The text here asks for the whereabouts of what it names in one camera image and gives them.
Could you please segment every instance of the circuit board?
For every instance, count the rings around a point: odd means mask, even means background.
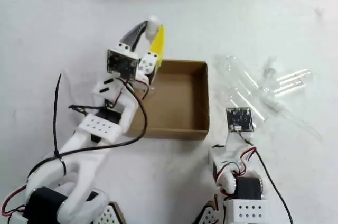
[[[250,108],[226,108],[228,130],[233,132],[253,132]]]
[[[129,81],[135,80],[138,60],[121,53],[108,50],[107,72],[119,72],[121,78]]]

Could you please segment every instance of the white tabletop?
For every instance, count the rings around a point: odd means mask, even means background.
[[[165,58],[208,63],[210,132],[204,142],[143,139],[111,151],[97,187],[119,203],[127,223],[191,223],[211,199],[208,147],[227,137],[216,55],[235,55],[256,72],[271,55],[285,68],[313,71],[316,80],[287,107],[323,139],[272,118],[255,144],[295,223],[337,222],[338,0],[0,0],[0,7],[1,199],[53,149],[58,74],[61,145],[79,123],[67,106],[91,103],[106,50],[156,15],[166,27]],[[288,223],[268,187],[271,223]]]

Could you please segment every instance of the robotic arm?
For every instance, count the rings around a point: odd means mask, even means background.
[[[139,58],[135,49],[143,32],[151,47]],[[143,90],[144,97],[147,95],[161,66],[163,46],[164,27],[151,18],[130,30],[115,49],[108,50],[107,73],[93,90],[102,100],[101,108],[95,114],[85,113],[82,123],[60,149],[65,166],[56,159],[31,172],[25,191],[25,211],[15,213],[12,223],[83,224],[95,221],[104,212],[109,198],[94,190],[95,177],[111,145],[128,131],[138,106],[144,109],[134,89]]]
[[[267,200],[261,176],[249,165],[256,148],[246,138],[253,132],[250,108],[227,108],[225,146],[209,150],[209,166],[218,193],[194,224],[266,223]]]

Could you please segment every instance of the perforated bracket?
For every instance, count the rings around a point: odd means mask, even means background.
[[[122,82],[108,74],[106,79],[100,80],[96,83],[93,89],[93,94],[114,102],[116,96],[120,93],[121,88],[123,87],[124,85]]]
[[[122,135],[122,129],[118,124],[114,124],[93,114],[88,114],[79,125],[79,128],[111,143]]]
[[[214,224],[217,223],[217,219],[215,210],[212,207],[206,207],[198,224]]]
[[[157,64],[158,55],[154,52],[148,52],[144,57],[141,59],[138,69],[143,72],[145,75],[151,74]]]
[[[228,223],[267,223],[267,200],[226,201]]]
[[[93,221],[93,224],[125,224],[119,209],[114,209],[114,207],[111,205],[106,206],[103,213]]]

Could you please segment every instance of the cardboard box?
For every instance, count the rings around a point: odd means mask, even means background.
[[[143,104],[148,114],[145,137],[205,139],[209,131],[208,67],[205,62],[163,60]],[[144,117],[138,109],[128,136],[136,137]]]

